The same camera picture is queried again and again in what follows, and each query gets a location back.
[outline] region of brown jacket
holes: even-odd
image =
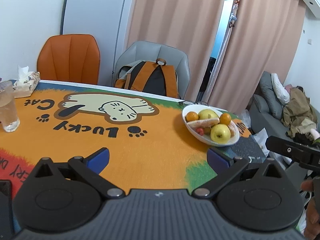
[[[290,101],[284,106],[281,122],[285,127],[289,127],[287,132],[291,138],[299,131],[299,127],[305,118],[317,123],[315,110],[310,105],[310,98],[298,88],[290,91]]]

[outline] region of backpack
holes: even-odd
[[[119,71],[115,87],[179,98],[177,73],[173,66],[167,65],[161,58],[156,62],[139,60],[123,66]]]

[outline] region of water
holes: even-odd
[[[11,100],[9,100],[10,98],[8,97],[0,98],[0,121],[6,132],[13,132],[18,128],[20,120],[14,98],[12,97]]]

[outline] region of gray ribbed surface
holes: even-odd
[[[135,189],[110,200],[85,226],[57,235],[22,231],[15,240],[303,240],[296,230],[273,234],[245,232],[227,223],[208,200],[186,190]]]

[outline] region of paw print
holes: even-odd
[[[37,117],[36,120],[38,120],[38,122],[48,122],[49,121],[49,114],[43,114],[40,117]]]
[[[130,137],[133,137],[133,133],[136,135],[136,137],[144,136],[145,133],[148,133],[146,130],[141,132],[141,128],[138,126],[128,127],[128,132]]]

